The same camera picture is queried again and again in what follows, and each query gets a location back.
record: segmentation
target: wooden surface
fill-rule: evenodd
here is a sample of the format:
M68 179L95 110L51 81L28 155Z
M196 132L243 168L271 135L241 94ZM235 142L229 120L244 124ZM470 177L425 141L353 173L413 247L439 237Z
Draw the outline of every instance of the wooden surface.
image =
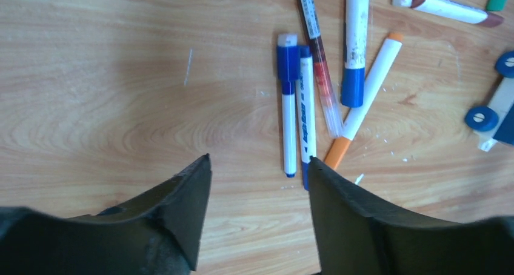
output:
M344 2L316 2L338 91ZM463 123L513 49L514 0L500 14L482 28L372 0L368 63L392 30L404 47L338 171L429 216L513 214L514 149L480 152ZM288 31L303 36L295 0L0 0L0 205L96 213L210 153L198 274L319 270L308 195L281 165Z

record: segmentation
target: orange marker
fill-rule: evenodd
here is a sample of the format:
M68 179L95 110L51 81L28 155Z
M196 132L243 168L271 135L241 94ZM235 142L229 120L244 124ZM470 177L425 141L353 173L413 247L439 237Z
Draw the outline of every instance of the orange marker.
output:
M335 139L325 158L325 164L330 168L337 169L346 151L350 148L350 144L357 135L371 104L386 79L387 73L400 52L402 41L403 35L400 33L390 33L387 39L385 39L364 83L364 104L362 107L350 110L344 121L345 127L343 127L342 137Z

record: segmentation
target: white label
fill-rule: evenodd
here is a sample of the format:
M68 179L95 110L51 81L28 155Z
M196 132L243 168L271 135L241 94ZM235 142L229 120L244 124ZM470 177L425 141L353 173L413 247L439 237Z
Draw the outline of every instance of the white label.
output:
M316 6L314 0L300 0L304 11L305 23L309 32L309 39L316 39L321 36L319 32L318 15L316 14Z
M449 0L425 0L423 4L414 9L469 24L478 24L488 17L483 10Z

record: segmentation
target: label on pen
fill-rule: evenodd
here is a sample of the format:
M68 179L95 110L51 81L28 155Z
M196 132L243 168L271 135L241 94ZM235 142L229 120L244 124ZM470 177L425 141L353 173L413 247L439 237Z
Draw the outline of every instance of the label on pen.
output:
M319 32L318 15L316 14L316 6L314 0L300 0L304 11L305 23L309 32L309 39L316 39L321 36Z

